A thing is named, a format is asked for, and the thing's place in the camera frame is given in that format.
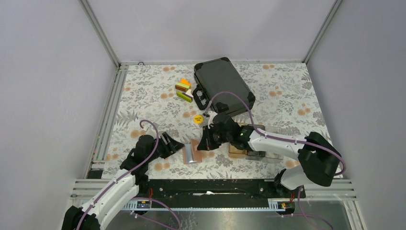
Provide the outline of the pink leather card holder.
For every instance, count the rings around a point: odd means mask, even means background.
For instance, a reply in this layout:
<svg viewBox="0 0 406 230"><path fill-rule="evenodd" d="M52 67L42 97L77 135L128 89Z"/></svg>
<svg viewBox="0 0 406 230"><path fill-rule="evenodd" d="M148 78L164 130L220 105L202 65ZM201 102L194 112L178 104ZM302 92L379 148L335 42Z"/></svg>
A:
<svg viewBox="0 0 406 230"><path fill-rule="evenodd" d="M199 141L191 139L182 148L182 156L184 164L194 164L203 162L202 153L197 150Z"/></svg>

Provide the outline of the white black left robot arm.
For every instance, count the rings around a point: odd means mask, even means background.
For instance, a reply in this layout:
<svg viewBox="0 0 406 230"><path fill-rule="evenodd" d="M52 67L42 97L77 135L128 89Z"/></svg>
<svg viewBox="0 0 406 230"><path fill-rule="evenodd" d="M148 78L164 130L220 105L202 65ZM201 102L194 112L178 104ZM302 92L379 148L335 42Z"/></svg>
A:
<svg viewBox="0 0 406 230"><path fill-rule="evenodd" d="M148 164L156 158L167 158L184 146L166 132L156 138L151 135L140 136L113 179L88 202L80 207L71 206L66 211L62 229L106 229L132 198L147 194Z"/></svg>

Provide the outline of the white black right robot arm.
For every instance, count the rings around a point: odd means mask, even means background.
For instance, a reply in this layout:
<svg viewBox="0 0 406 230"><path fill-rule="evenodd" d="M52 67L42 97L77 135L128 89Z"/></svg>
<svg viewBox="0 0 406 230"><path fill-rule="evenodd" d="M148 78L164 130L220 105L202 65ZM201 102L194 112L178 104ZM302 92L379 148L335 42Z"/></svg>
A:
<svg viewBox="0 0 406 230"><path fill-rule="evenodd" d="M294 189L316 184L329 187L336 175L341 155L319 133L306 137L274 134L253 125L239 125L229 115L209 111L203 115L208 124L203 127L198 150L215 150L228 143L238 150L276 153L299 161L299 165L284 169L275 178L275 193L287 197Z"/></svg>

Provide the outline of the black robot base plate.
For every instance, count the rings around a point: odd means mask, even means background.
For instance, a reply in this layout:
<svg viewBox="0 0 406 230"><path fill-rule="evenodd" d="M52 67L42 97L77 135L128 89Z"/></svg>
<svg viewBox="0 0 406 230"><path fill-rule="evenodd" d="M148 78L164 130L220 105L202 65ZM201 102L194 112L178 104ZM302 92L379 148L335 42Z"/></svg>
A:
<svg viewBox="0 0 406 230"><path fill-rule="evenodd" d="M170 208L270 208L270 201L305 198L300 186L289 190L273 179L149 179L140 185L137 198L152 198L152 208L162 202Z"/></svg>

